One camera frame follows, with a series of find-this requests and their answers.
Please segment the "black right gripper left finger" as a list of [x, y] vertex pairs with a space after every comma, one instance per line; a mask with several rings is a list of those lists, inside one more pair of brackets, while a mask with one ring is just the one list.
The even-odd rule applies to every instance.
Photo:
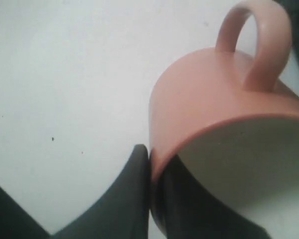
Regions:
[[146, 239], [149, 230], [150, 162], [143, 144], [108, 190], [54, 239]]

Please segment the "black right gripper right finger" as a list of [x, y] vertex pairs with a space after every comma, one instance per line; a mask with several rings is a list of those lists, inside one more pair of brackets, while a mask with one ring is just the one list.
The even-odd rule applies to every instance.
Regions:
[[268, 239], [266, 230], [209, 193], [175, 155], [160, 176], [156, 214], [169, 239]]

